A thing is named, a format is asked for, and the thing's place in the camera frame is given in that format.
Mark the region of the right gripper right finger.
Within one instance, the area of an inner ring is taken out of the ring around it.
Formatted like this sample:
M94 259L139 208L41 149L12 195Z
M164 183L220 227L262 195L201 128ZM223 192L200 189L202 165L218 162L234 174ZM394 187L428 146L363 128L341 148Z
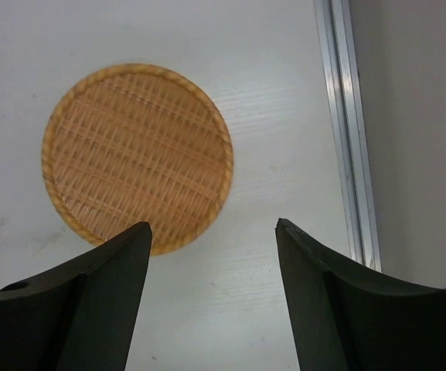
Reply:
M365 267L290 220L275 233L300 369L446 370L446 288Z

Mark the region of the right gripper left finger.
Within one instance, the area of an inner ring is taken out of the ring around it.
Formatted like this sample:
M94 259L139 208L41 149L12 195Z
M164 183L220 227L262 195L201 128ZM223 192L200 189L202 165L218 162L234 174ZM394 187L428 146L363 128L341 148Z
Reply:
M136 223L0 290L0 370L123 370L152 245Z

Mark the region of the orange woven plate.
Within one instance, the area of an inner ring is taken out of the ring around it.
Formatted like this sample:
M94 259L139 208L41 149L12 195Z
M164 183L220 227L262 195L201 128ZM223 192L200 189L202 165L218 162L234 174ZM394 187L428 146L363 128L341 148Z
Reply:
M43 132L43 181L63 222L95 246L138 222L152 255L216 220L233 181L233 146L209 96L161 66L93 72L55 106Z

